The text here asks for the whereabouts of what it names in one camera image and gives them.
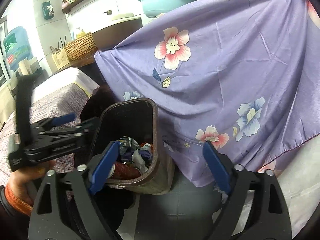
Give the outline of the left hand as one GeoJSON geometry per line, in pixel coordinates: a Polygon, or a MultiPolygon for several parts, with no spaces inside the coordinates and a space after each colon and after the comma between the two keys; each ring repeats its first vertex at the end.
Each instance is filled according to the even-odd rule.
{"type": "Polygon", "coordinates": [[[7,185],[13,194],[25,203],[33,206],[34,197],[29,196],[27,184],[33,180],[44,177],[47,171],[55,166],[55,161],[50,160],[37,166],[23,167],[11,173],[7,185]]]}

